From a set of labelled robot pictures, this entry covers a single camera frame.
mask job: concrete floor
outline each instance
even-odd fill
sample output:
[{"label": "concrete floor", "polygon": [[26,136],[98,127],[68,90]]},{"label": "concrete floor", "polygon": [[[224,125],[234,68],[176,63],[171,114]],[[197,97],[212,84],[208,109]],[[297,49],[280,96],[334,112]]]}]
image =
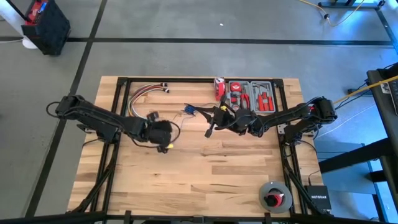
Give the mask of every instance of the concrete floor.
[{"label": "concrete floor", "polygon": [[[13,2],[23,10],[29,4]],[[101,0],[57,3],[71,21],[71,36],[88,37]],[[332,21],[350,12],[327,11]],[[388,2],[382,11],[398,35],[398,5]],[[0,36],[17,33],[0,22]],[[332,28],[316,9],[296,0],[108,0],[96,36],[389,40],[374,10],[360,10]],[[18,42],[0,44],[0,218],[25,213],[57,124],[44,108],[68,94],[84,48],[69,42],[61,56],[48,57]],[[306,100],[335,100],[360,86],[367,70],[396,61],[397,52],[386,46],[94,43],[78,94],[94,100],[102,75],[295,77]],[[373,104],[361,98],[345,106],[338,121],[321,129],[320,139],[369,144],[384,138]],[[36,215],[65,212],[84,138],[74,122],[67,123]]]}]

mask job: open toolbox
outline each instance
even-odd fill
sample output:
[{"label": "open toolbox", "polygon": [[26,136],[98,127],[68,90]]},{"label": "open toolbox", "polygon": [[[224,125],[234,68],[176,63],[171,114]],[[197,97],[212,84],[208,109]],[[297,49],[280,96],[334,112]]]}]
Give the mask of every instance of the open toolbox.
[{"label": "open toolbox", "polygon": [[227,91],[229,105],[235,111],[249,109],[256,113],[275,112],[271,82],[231,80],[228,82]]}]

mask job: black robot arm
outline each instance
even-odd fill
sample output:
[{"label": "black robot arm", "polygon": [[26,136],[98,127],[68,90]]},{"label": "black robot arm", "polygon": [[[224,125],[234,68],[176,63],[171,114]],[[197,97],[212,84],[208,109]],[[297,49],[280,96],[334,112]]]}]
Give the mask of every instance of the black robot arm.
[{"label": "black robot arm", "polygon": [[211,136],[213,129],[228,129],[239,135],[248,132],[261,137],[270,127],[301,119],[297,124],[288,125],[284,129],[284,143],[291,143],[297,138],[300,139],[302,133],[318,129],[323,124],[330,124],[337,119],[333,102],[324,97],[316,97],[307,103],[301,103],[288,110],[267,116],[261,116],[246,109],[233,111],[225,103],[225,99],[226,97],[221,99],[219,107],[195,107],[210,123],[210,128],[205,134],[206,137]]},{"label": "black robot arm", "polygon": [[64,96],[55,109],[60,119],[77,120],[81,129],[95,130],[100,140],[114,143],[119,133],[128,135],[134,143],[151,142],[159,152],[166,153],[171,143],[171,122],[156,121],[159,115],[148,114],[147,118],[124,117],[93,105],[80,95]]}]

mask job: wooden tabletop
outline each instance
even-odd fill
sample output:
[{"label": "wooden tabletop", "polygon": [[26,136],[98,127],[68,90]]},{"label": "wooden tabletop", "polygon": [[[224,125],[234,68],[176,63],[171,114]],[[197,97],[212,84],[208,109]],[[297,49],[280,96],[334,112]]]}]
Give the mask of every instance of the wooden tabletop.
[{"label": "wooden tabletop", "polygon": [[[102,77],[96,106],[111,109],[117,79]],[[133,83],[130,92],[145,84]],[[288,107],[303,102],[298,79],[286,78],[284,85]],[[137,147],[127,136],[122,136],[108,213],[123,215],[125,210],[131,210],[135,215],[264,216],[268,211],[258,199],[260,186],[269,181],[284,182],[276,128],[270,128],[261,138],[223,130],[214,131],[207,139],[204,134],[209,125],[204,117],[191,118],[180,115],[179,111],[184,103],[196,106],[216,103],[213,84],[169,83],[169,88],[169,94],[154,91],[139,98],[134,108],[142,116],[158,111],[163,119],[178,125],[183,122],[181,135],[167,154]],[[282,110],[279,94],[277,101]],[[86,141],[92,139],[96,139],[96,135],[88,134]],[[311,138],[303,140],[313,144]],[[83,148],[69,210],[77,207],[94,186],[102,148],[103,143],[98,141]],[[317,156],[309,145],[301,144],[296,149],[306,184],[308,175],[319,170]],[[320,173],[313,174],[311,181],[322,184]],[[295,208],[300,212],[297,191],[292,186]],[[98,210],[102,207],[103,194],[104,187],[99,195]],[[289,213],[271,216],[288,217]]]}]

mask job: yellow cable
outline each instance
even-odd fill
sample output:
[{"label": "yellow cable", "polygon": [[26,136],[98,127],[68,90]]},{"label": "yellow cable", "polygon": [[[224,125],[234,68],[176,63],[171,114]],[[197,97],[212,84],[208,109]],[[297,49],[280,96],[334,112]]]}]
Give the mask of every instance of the yellow cable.
[{"label": "yellow cable", "polygon": [[396,79],[398,79],[398,75],[396,75],[396,76],[394,76],[394,77],[392,77],[392,78],[388,78],[388,79],[383,80],[383,81],[379,81],[379,82],[377,82],[377,83],[375,83],[375,84],[368,85],[368,86],[366,86],[366,87],[364,87],[364,88],[358,89],[358,90],[356,90],[356,91],[354,91],[354,92],[352,92],[352,93],[350,93],[350,94],[344,96],[344,97],[341,98],[340,100],[334,101],[333,103],[334,103],[334,104],[340,103],[341,101],[343,101],[343,100],[345,100],[345,99],[347,99],[347,98],[349,98],[349,97],[351,97],[351,96],[353,96],[353,95],[355,95],[355,94],[357,94],[357,93],[361,93],[361,92],[364,91],[364,90],[368,90],[368,89],[370,89],[370,88],[379,86],[379,85],[381,85],[381,84],[383,84],[383,83],[387,83],[387,82],[394,81],[394,80],[396,80]]},{"label": "yellow cable", "polygon": [[[309,4],[309,5],[311,5],[311,6],[317,7],[317,8],[320,9],[323,13],[325,13],[325,15],[328,14],[322,7],[317,6],[317,5],[314,4],[314,3],[310,3],[310,2],[307,2],[307,1],[305,1],[305,0],[299,0],[299,1],[300,1],[300,2],[303,2],[303,3],[305,3],[305,4]],[[354,10],[350,15],[348,15],[346,18],[344,18],[342,21],[338,22],[337,24],[332,24],[332,23],[330,22],[329,17],[327,17],[327,21],[328,21],[329,25],[330,25],[331,27],[336,27],[336,26],[342,24],[345,20],[347,20],[352,14],[354,14],[354,12],[356,12],[356,11],[362,6],[363,2],[365,2],[365,0],[362,0],[362,2],[355,8],[355,10]]]}]

